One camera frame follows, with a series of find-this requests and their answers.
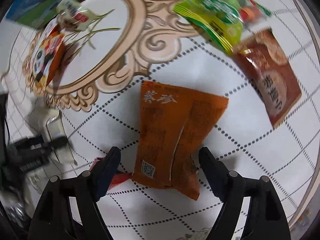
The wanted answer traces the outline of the red triangular snack packet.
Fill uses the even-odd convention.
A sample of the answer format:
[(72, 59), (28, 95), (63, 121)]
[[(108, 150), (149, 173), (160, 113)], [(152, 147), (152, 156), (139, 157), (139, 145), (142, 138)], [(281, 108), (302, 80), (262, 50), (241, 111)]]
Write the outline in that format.
[[(91, 167), (89, 168), (89, 170), (93, 170), (93, 167), (96, 165), (97, 162), (101, 161), (102, 158), (101, 157), (97, 157), (94, 159), (93, 164), (91, 165)], [(109, 190), (124, 183), (125, 181), (131, 179), (132, 177), (132, 173), (124, 173), (121, 171), (116, 171), (115, 175), (113, 176), (111, 183), (109, 185)]]

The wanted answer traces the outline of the panda snack packet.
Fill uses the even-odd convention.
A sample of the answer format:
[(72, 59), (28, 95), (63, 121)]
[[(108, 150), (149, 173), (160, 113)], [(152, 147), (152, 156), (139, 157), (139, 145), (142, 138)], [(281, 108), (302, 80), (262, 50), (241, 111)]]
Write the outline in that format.
[(46, 90), (66, 52), (65, 35), (60, 30), (57, 19), (51, 20), (40, 35), (40, 41), (31, 58), (31, 73), (35, 87), (39, 90)]

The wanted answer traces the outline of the orange snack packet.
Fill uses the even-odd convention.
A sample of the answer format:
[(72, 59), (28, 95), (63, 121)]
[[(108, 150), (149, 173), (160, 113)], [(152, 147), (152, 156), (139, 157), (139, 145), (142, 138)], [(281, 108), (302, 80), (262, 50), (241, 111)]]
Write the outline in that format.
[(200, 184), (192, 155), (227, 106), (223, 96), (144, 81), (132, 180), (154, 189), (176, 189), (197, 200)]

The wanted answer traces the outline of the pale green snack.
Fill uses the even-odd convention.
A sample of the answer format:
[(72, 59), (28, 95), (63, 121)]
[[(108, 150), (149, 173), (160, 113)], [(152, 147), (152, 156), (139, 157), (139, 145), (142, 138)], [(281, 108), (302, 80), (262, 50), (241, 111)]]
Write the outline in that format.
[(100, 17), (76, 0), (61, 0), (56, 11), (60, 27), (72, 31), (85, 31)]

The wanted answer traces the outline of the brown pastry snack packet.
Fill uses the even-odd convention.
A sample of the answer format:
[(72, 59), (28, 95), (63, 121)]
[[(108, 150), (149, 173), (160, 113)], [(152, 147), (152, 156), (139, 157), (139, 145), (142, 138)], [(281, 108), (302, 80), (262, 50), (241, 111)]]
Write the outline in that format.
[(278, 127), (302, 91), (272, 29), (260, 30), (237, 44), (233, 59), (259, 90), (272, 127)]

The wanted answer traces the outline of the green candy bag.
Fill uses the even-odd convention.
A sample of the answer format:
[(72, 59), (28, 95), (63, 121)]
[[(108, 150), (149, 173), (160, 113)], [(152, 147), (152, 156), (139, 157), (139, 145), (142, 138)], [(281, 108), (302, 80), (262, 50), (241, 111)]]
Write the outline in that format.
[(173, 11), (204, 30), (228, 55), (241, 41), (246, 26), (272, 16), (255, 0), (183, 0)]

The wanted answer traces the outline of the white patterned floral cloth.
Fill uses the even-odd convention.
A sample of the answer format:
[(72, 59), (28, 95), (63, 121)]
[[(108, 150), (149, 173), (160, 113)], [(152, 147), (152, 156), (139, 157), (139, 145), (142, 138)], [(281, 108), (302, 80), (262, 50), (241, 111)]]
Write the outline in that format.
[(20, 0), (1, 19), (2, 239), (299, 239), (319, 35), (299, 0)]

